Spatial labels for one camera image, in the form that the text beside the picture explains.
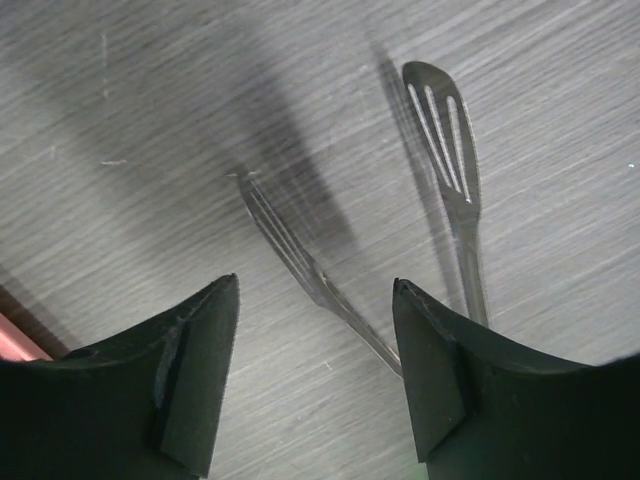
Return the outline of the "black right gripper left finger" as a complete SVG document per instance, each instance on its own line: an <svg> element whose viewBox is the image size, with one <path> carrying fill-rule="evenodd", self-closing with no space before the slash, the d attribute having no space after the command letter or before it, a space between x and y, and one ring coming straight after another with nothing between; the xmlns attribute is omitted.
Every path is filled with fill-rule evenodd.
<svg viewBox="0 0 640 480"><path fill-rule="evenodd" d="M60 359L3 361L2 477L207 477L238 315L229 274Z"/></svg>

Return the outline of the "stainless steel tongs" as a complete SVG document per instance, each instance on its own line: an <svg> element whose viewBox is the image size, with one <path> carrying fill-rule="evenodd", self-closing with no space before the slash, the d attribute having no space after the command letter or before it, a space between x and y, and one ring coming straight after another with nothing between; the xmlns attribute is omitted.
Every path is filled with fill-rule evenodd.
<svg viewBox="0 0 640 480"><path fill-rule="evenodd" d="M413 124L419 129L449 219L467 311L472 320L486 326L488 312L478 241L481 187L466 104L450 75L432 64L405 63L402 81L411 102ZM233 176L252 220L309 298L340 318L394 375L401 377L399 355L302 246L262 193L254 174L238 170Z"/></svg>

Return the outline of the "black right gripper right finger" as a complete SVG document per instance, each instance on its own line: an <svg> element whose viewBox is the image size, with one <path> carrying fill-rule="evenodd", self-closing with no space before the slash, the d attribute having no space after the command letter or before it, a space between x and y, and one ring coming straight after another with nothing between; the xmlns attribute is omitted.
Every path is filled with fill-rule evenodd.
<svg viewBox="0 0 640 480"><path fill-rule="evenodd" d="M589 366L517 343L414 283L393 321L416 453L432 479L635 479L639 359Z"/></svg>

